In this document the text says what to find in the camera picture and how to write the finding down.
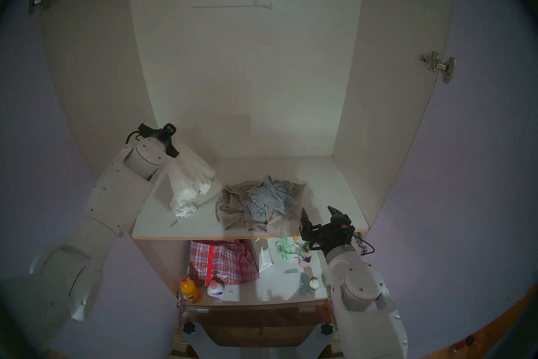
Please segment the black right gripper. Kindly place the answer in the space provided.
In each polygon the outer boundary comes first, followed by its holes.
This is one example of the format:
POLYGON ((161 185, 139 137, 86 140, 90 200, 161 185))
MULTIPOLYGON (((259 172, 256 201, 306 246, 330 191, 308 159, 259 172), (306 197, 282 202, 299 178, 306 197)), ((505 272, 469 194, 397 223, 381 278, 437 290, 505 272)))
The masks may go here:
POLYGON ((351 219, 332 206, 327 208, 331 218, 324 225, 313 225, 305 208, 302 208, 299 225, 301 239, 308 243, 309 251, 331 251, 339 246, 350 249, 355 234, 351 219))

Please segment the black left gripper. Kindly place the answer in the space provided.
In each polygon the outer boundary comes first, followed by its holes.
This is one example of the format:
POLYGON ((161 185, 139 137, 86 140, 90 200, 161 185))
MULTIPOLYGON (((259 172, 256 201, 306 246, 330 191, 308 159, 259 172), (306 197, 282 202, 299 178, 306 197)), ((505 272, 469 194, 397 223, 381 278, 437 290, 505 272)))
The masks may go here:
POLYGON ((139 136, 142 138, 156 138, 163 144, 165 148, 165 153, 168 156, 171 156, 172 158, 177 158, 179 152, 172 143, 172 137, 176 132, 177 128, 171 123, 165 124, 165 126, 162 128, 151 128, 148 125, 141 123, 138 126, 137 130, 131 132, 128 135, 128 143, 130 143, 131 137, 133 136, 135 138, 139 136))

